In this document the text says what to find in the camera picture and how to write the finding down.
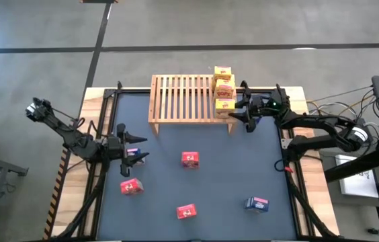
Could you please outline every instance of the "table leg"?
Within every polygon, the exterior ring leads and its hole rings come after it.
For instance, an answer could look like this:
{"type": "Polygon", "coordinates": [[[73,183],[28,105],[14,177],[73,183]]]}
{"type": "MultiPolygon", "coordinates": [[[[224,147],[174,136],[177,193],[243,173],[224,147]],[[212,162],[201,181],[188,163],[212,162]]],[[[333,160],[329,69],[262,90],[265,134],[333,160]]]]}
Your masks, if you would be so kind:
{"type": "Polygon", "coordinates": [[[155,136],[158,136],[158,133],[160,133],[160,126],[159,124],[149,124],[151,126],[152,132],[155,134],[155,136]]]}
{"type": "Polygon", "coordinates": [[[237,124],[227,124],[228,125],[228,134],[232,134],[235,131],[237,124]]]}

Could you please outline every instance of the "wooden table frame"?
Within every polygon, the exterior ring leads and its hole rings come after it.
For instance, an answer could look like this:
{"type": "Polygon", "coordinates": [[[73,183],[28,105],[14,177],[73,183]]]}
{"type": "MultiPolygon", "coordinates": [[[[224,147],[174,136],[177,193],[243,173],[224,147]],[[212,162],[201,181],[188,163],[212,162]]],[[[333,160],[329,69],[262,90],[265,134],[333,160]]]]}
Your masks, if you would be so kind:
{"type": "MultiPolygon", "coordinates": [[[[283,88],[286,90],[286,94],[290,96],[291,109],[294,112],[302,114],[308,111],[302,87],[283,88]]],[[[251,87],[253,93],[266,92],[273,89],[275,87],[251,87]]],[[[116,88],[88,88],[83,99],[80,115],[86,121],[79,130],[86,132],[88,123],[92,120],[98,130],[102,130],[103,134],[110,133],[113,130],[119,95],[121,93],[148,94],[149,91],[150,88],[148,87],[121,88],[118,92],[116,88]]],[[[242,91],[242,88],[237,88],[238,93],[242,91]]],[[[99,138],[99,134],[96,134],[93,130],[91,134],[99,138]]],[[[292,135],[312,137],[314,136],[314,132],[310,128],[295,128],[294,130],[281,131],[282,138],[290,138],[292,135]]],[[[307,154],[319,157],[316,151],[309,151],[307,154]]],[[[67,167],[76,164],[80,160],[80,158],[70,154],[68,150],[63,149],[56,184],[52,191],[43,239],[59,235],[67,227],[96,183],[95,175],[99,173],[100,165],[90,167],[90,172],[88,173],[85,166],[81,164],[72,168],[67,173],[67,167]]],[[[318,214],[329,230],[338,235],[339,229],[321,162],[317,159],[304,157],[301,159],[301,166],[299,163],[292,163],[290,167],[296,171],[293,173],[292,178],[300,188],[300,191],[307,197],[312,209],[318,214]]],[[[291,195],[290,202],[294,212],[294,224],[296,225],[298,238],[305,235],[320,236],[320,233],[307,220],[307,215],[305,215],[301,205],[291,195]]],[[[89,209],[86,221],[80,226],[83,229],[79,228],[74,236],[89,235],[95,238],[100,207],[101,197],[100,201],[97,199],[89,209]]]]}

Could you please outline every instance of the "blue box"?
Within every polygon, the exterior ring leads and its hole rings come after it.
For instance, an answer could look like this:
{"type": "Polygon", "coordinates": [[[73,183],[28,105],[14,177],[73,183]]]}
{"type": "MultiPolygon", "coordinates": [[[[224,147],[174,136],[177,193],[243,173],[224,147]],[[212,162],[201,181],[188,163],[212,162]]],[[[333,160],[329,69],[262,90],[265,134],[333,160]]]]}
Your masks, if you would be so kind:
{"type": "Polygon", "coordinates": [[[245,201],[245,209],[254,212],[268,212],[269,201],[262,198],[250,197],[245,201]]]}
{"type": "MultiPolygon", "coordinates": [[[[128,156],[130,156],[130,155],[139,155],[141,153],[142,153],[142,151],[140,150],[140,148],[127,149],[127,155],[128,156]]],[[[146,163],[145,158],[146,157],[143,157],[140,161],[137,161],[135,165],[144,165],[146,163]]]]}

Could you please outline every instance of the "yellow box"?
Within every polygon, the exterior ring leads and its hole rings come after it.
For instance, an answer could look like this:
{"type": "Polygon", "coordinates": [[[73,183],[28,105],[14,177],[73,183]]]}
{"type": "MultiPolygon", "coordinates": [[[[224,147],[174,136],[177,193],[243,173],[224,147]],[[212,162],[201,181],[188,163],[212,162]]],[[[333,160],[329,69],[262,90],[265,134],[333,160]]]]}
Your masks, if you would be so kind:
{"type": "Polygon", "coordinates": [[[214,68],[214,79],[230,80],[231,67],[217,67],[214,68]]]}
{"type": "Polygon", "coordinates": [[[218,79],[214,92],[214,99],[217,98],[233,98],[233,93],[236,89],[234,75],[231,80],[218,79]]]}
{"type": "Polygon", "coordinates": [[[215,118],[228,118],[228,114],[235,111],[234,99],[215,100],[215,118]]]}
{"type": "Polygon", "coordinates": [[[212,90],[215,90],[216,80],[230,80],[231,79],[231,67],[217,67],[214,68],[214,78],[212,79],[212,90]]]}

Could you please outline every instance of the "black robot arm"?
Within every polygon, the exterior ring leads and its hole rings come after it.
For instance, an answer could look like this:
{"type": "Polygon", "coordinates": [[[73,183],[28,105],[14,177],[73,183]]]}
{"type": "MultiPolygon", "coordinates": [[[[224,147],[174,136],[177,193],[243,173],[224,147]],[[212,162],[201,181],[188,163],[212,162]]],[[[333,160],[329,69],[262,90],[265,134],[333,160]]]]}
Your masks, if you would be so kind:
{"type": "Polygon", "coordinates": [[[35,122],[42,122],[53,129],[63,139],[63,146],[68,148],[73,154],[82,159],[93,159],[97,154],[100,145],[93,141],[89,134],[83,134],[77,127],[66,125],[59,120],[50,102],[45,99],[33,98],[33,103],[26,109],[26,115],[35,122]]]}
{"type": "Polygon", "coordinates": [[[312,138],[295,136],[287,146],[288,161],[299,161],[308,150],[338,147],[345,152],[357,151],[368,138],[362,127],[340,116],[299,115],[288,110],[284,116],[276,116],[276,125],[281,129],[316,128],[328,133],[312,138]]]}
{"type": "Polygon", "coordinates": [[[132,136],[125,131],[125,124],[118,124],[116,127],[116,136],[107,135],[104,140],[94,140],[88,133],[82,133],[77,130],[79,125],[66,125],[59,120],[55,114],[50,102],[45,99],[33,98],[33,103],[26,108],[26,116],[35,121],[42,122],[49,126],[53,131],[62,136],[62,144],[74,155],[86,160],[91,164],[101,163],[104,168],[108,169],[109,163],[115,159],[121,159],[121,174],[124,177],[130,176],[130,167],[149,153],[141,153],[128,156],[126,152],[126,143],[144,142],[146,138],[132,136]]]}
{"type": "Polygon", "coordinates": [[[230,116],[242,121],[247,132],[253,132],[263,116],[273,116],[276,126],[280,129],[316,128],[328,133],[314,138],[296,136],[287,145],[288,161],[298,161],[310,149],[339,147],[345,152],[357,151],[368,138],[366,132],[349,118],[296,114],[290,109],[290,99],[279,85],[276,85],[276,89],[269,97],[252,96],[246,81],[242,81],[241,87],[245,90],[242,100],[236,103],[235,108],[245,108],[245,110],[241,113],[232,113],[230,116]]]}
{"type": "MultiPolygon", "coordinates": [[[[65,241],[72,236],[76,228],[81,224],[82,218],[87,214],[93,201],[101,195],[110,162],[120,159],[121,175],[124,177],[130,176],[130,167],[143,157],[149,155],[149,153],[128,156],[126,143],[139,143],[147,139],[132,136],[125,131],[125,124],[118,124],[116,136],[109,134],[103,140],[94,140],[89,131],[88,133],[82,133],[77,130],[83,124],[83,121],[76,122],[73,126],[66,125],[55,116],[54,109],[48,100],[36,97],[33,98],[33,103],[26,108],[26,116],[35,122],[42,122],[53,129],[64,139],[62,145],[74,155],[81,157],[91,165],[101,163],[101,172],[97,184],[83,203],[80,211],[78,211],[68,227],[58,237],[49,239],[49,241],[65,241]]],[[[93,122],[90,122],[88,130],[91,129],[91,126],[93,126],[93,122]]]]}

